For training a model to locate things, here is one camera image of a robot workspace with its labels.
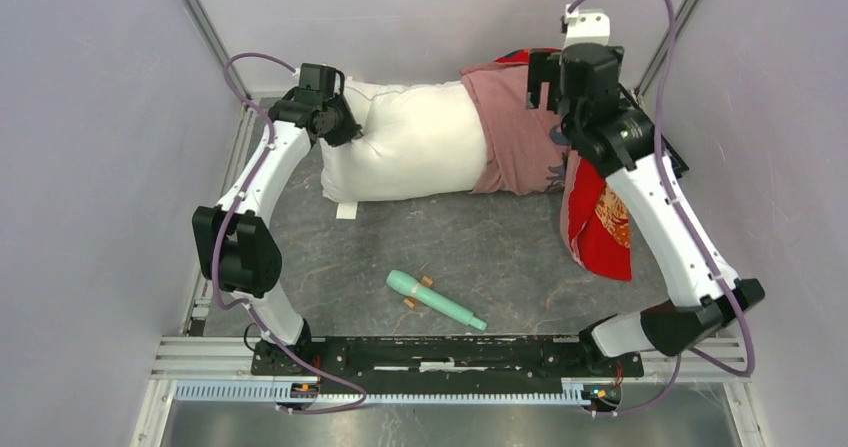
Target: pink cloth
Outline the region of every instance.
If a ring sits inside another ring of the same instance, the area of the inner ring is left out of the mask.
[[[568,148],[557,114],[525,108],[527,65],[490,62],[460,73],[486,136],[486,169],[472,192],[562,190]],[[541,98],[547,99],[545,90]]]

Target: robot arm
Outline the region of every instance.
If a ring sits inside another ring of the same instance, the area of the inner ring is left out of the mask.
[[[721,257],[674,180],[670,181],[674,195],[668,195],[664,180],[674,175],[666,152],[661,153],[661,162],[655,159],[654,125],[619,95],[624,49],[573,42],[569,27],[581,25],[583,19],[585,14],[566,8],[563,50],[530,54],[528,108],[539,106],[541,83],[549,82],[547,108],[560,115],[572,148],[627,206],[662,270],[669,300],[601,321],[582,331],[580,339],[590,362],[649,349],[678,355],[735,319],[720,280],[731,286],[743,311],[762,300],[764,292],[756,279],[739,279]],[[684,224],[678,209],[691,226]],[[705,262],[693,232],[712,255],[718,277]]]
[[[336,77],[340,79],[338,93]],[[289,345],[308,343],[309,328],[280,286],[282,256],[266,221],[295,167],[318,138],[336,146],[360,135],[361,126],[343,92],[342,72],[303,64],[298,87],[269,112],[275,121],[273,132],[265,126],[258,147],[233,187],[214,208],[198,207],[192,217],[201,272],[211,279],[215,239],[226,213],[235,205],[218,261],[221,290],[244,299],[242,305],[263,319],[267,327],[263,337],[273,332]]]

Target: red fabric with pattern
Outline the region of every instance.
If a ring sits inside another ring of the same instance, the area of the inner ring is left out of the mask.
[[[544,50],[556,52],[559,49]],[[529,49],[517,50],[495,62],[526,64],[529,62]],[[623,218],[608,218],[608,225],[605,226],[598,211],[609,208],[602,205],[606,182],[595,168],[580,159],[576,152],[568,156],[568,163],[570,165],[566,168],[566,188],[560,216],[560,232],[568,250],[574,260],[590,272],[615,280],[631,280],[633,275],[626,211]],[[610,222],[625,233],[624,239],[621,234],[619,239],[616,239],[610,231]]]

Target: white tape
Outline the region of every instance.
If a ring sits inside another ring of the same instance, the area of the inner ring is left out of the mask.
[[[336,218],[344,220],[356,219],[356,208],[359,202],[343,202],[336,209]]]

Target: white pillow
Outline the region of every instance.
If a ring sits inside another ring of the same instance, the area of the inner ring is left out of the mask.
[[[403,200],[471,190],[486,166],[486,138],[461,82],[374,85],[345,81],[363,136],[321,141],[324,196],[334,202]]]

